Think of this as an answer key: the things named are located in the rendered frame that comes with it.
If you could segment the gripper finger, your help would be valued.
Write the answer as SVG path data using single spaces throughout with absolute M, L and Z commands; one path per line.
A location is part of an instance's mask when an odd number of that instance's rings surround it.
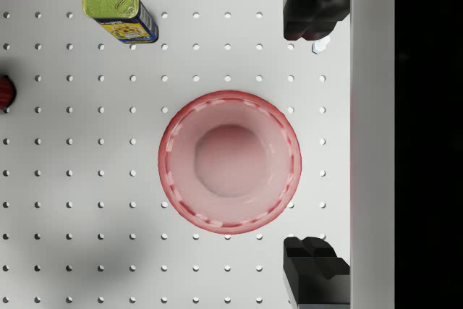
M 325 240 L 287 237 L 283 270 L 292 309 L 350 309 L 350 267 Z
M 286 0 L 284 38 L 317 41 L 330 35 L 350 13 L 350 0 Z

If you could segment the red plate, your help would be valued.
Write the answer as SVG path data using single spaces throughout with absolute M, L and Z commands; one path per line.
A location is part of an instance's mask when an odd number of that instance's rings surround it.
M 184 219 L 209 232 L 243 234 L 282 214 L 300 182 L 302 154 L 276 106 L 220 90 L 171 118 L 158 148 L 158 173 Z

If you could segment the red mug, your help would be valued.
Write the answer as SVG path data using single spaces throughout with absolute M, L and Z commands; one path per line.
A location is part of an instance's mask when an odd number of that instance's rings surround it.
M 7 75 L 0 75 L 0 109 L 12 105 L 17 95 L 16 87 Z

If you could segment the blue flat-sided can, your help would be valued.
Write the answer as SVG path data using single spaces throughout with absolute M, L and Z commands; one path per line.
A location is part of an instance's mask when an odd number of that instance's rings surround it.
M 158 26 L 141 0 L 82 0 L 82 10 L 122 43 L 158 40 Z

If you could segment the bolt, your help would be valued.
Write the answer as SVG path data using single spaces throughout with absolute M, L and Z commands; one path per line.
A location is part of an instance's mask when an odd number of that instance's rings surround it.
M 315 41 L 313 44 L 312 44 L 312 52 L 314 54 L 320 54 L 322 53 L 323 51 L 326 50 L 328 44 L 331 42 L 331 38 L 329 35 L 327 35 L 326 37 L 324 38 L 321 38 L 317 41 Z

